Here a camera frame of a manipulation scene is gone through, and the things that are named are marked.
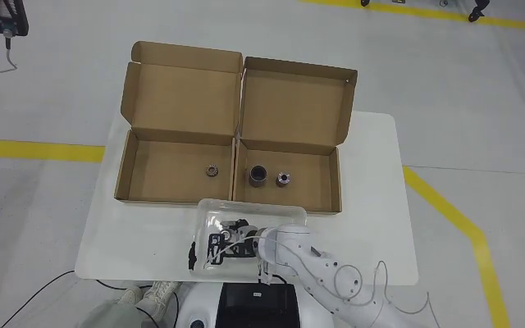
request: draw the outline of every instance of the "floor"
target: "floor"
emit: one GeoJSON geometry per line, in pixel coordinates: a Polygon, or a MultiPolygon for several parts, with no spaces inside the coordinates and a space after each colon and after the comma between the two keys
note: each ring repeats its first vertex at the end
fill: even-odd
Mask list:
{"type": "MultiPolygon", "coordinates": [[[[395,118],[403,164],[485,232],[509,320],[525,321],[523,30],[296,0],[25,6],[30,35],[13,40],[11,55],[20,69],[0,75],[0,139],[104,145],[131,45],[140,39],[357,69],[354,109],[395,118]]],[[[469,13],[474,3],[405,6],[469,13]]],[[[486,14],[525,21],[525,2],[494,2],[486,14]]],[[[72,270],[97,175],[96,163],[0,158],[0,322],[72,270]]],[[[492,326],[468,239],[407,193],[420,281],[390,289],[394,300],[417,308],[428,290],[441,327],[492,326]]],[[[118,295],[70,275],[10,327],[75,326],[118,295]]],[[[434,326],[428,312],[416,320],[434,326]]]]}

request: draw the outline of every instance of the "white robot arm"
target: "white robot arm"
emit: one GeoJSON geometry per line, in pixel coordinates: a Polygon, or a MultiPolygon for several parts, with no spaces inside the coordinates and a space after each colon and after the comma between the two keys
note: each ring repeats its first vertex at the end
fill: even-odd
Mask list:
{"type": "Polygon", "coordinates": [[[402,318],[382,295],[372,296],[359,271],[337,262],[310,244],[304,225],[262,229],[254,239],[256,254],[273,265],[276,274],[298,276],[306,291],[333,315],[355,328],[420,327],[402,318]]]}

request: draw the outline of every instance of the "cardboard box lid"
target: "cardboard box lid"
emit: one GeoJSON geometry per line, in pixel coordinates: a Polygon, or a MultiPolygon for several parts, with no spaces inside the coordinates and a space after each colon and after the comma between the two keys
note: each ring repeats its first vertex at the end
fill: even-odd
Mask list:
{"type": "Polygon", "coordinates": [[[234,135],[240,52],[139,41],[131,60],[121,114],[132,130],[234,135]]]}
{"type": "Polygon", "coordinates": [[[256,57],[244,67],[243,139],[334,147],[345,141],[357,71],[256,57]]]}

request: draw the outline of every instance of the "open cardboard box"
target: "open cardboard box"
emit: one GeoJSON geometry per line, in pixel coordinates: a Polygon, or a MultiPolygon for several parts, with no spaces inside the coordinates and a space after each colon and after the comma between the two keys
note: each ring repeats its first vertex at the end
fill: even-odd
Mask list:
{"type": "Polygon", "coordinates": [[[231,199],[243,59],[239,52],[138,42],[121,114],[131,124],[115,198],[231,199]],[[205,171],[215,164],[219,174],[205,171]]]}
{"type": "Polygon", "coordinates": [[[348,134],[357,71],[247,57],[233,200],[341,212],[337,145],[348,134]],[[249,170],[264,166],[263,187],[249,170]],[[290,183],[276,186],[279,172],[290,183]]]}

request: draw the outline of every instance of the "yellow floor line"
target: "yellow floor line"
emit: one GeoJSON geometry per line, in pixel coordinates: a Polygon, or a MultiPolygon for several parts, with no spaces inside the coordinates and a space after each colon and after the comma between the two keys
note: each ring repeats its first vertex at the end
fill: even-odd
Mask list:
{"type": "MultiPolygon", "coordinates": [[[[0,157],[101,162],[103,155],[104,146],[0,140],[0,157]]],[[[403,172],[405,183],[468,237],[474,250],[477,269],[482,279],[482,286],[491,312],[493,326],[495,328],[510,328],[503,294],[500,290],[500,284],[492,263],[491,252],[483,231],[477,228],[465,215],[438,194],[410,168],[404,166],[403,172]]]]}
{"type": "MultiPolygon", "coordinates": [[[[359,0],[300,0],[301,2],[315,3],[320,5],[338,6],[338,7],[350,7],[353,9],[364,9],[370,11],[381,11],[389,12],[392,14],[410,15],[422,18],[432,18],[436,20],[447,20],[447,21],[462,21],[468,23],[468,14],[459,14],[451,11],[437,11],[433,9],[415,8],[408,7],[399,4],[386,4],[377,3],[374,0],[370,1],[370,4],[366,7],[361,6],[359,0]]],[[[474,24],[479,25],[494,25],[500,27],[509,27],[514,29],[525,29],[525,21],[521,20],[506,20],[503,18],[493,17],[480,17],[479,20],[474,24]]]]}
{"type": "Polygon", "coordinates": [[[0,157],[100,163],[103,156],[104,146],[0,140],[0,157]]]}
{"type": "Polygon", "coordinates": [[[491,312],[492,325],[495,328],[510,328],[500,283],[495,273],[491,252],[483,231],[477,228],[465,215],[444,199],[410,168],[405,166],[403,172],[405,183],[412,187],[416,193],[429,202],[450,223],[468,237],[472,243],[477,269],[482,278],[486,302],[491,312]]]}

